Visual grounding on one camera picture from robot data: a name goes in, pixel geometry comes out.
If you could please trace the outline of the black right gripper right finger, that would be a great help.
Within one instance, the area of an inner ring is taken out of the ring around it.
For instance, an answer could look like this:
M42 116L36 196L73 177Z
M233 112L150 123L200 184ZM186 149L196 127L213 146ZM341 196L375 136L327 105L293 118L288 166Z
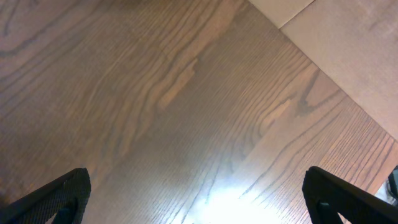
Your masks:
M302 192L312 223L397 224L397 207L317 167L305 173Z

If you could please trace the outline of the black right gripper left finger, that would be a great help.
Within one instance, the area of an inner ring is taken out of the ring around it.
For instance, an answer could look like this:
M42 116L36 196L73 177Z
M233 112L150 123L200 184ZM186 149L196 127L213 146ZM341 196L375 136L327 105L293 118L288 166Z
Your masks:
M80 224L91 193L86 168L76 168L1 209L1 223Z

